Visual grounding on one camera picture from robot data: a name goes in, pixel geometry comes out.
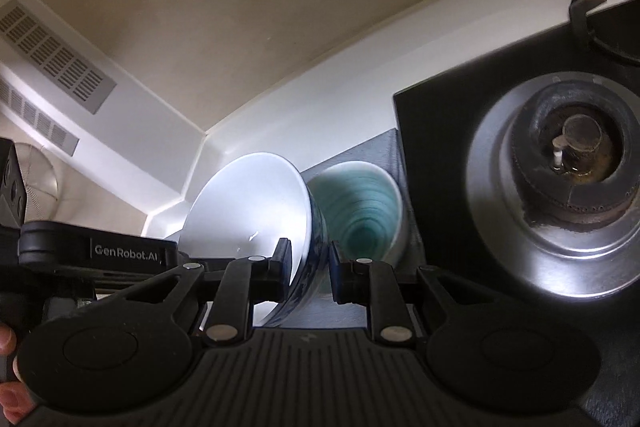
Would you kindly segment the person's left hand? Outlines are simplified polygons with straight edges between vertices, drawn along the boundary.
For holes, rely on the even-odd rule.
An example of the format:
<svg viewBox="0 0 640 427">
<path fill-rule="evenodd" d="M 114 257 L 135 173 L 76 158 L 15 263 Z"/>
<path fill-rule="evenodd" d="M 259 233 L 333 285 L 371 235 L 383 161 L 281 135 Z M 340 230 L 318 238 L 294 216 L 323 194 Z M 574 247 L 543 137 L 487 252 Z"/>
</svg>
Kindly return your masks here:
<svg viewBox="0 0 640 427">
<path fill-rule="evenodd" d="M 17 337 L 14 330 L 6 324 L 1 324 L 0 343 L 1 368 L 8 371 L 8 375 L 1 378 L 1 410 L 11 425 L 17 425 L 36 405 L 27 387 L 15 372 L 16 362 L 13 355 L 17 347 Z"/>
</svg>

